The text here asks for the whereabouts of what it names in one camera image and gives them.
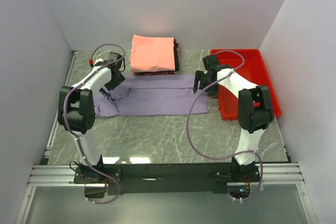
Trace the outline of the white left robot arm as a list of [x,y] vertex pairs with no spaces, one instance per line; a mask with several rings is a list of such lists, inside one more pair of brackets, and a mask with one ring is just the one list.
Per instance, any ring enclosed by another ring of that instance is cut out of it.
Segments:
[[111,52],[107,60],[89,60],[91,71],[80,81],[63,86],[59,92],[57,120],[75,142],[80,164],[90,166],[86,176],[91,182],[99,183],[104,179],[105,170],[98,164],[101,154],[93,137],[95,123],[95,94],[106,95],[124,80],[120,68],[124,68],[124,56]]

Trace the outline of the lavender t-shirt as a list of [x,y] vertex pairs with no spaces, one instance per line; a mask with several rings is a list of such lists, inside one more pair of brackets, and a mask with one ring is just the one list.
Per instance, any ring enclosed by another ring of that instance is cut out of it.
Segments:
[[197,94],[192,75],[125,75],[107,94],[93,96],[96,117],[187,115]]

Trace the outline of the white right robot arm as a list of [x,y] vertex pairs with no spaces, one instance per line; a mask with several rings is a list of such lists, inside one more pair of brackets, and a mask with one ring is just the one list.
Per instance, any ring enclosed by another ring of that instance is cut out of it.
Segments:
[[257,159],[260,139],[274,120],[274,112],[269,88],[252,83],[237,73],[245,64],[245,58],[232,50],[223,50],[222,53],[233,53],[242,61],[233,68],[220,64],[216,55],[204,57],[205,71],[196,71],[193,92],[199,95],[206,92],[209,97],[214,97],[223,87],[237,99],[237,119],[241,132],[237,150],[228,158],[237,162],[230,169],[232,179],[241,182],[249,175],[247,166]]

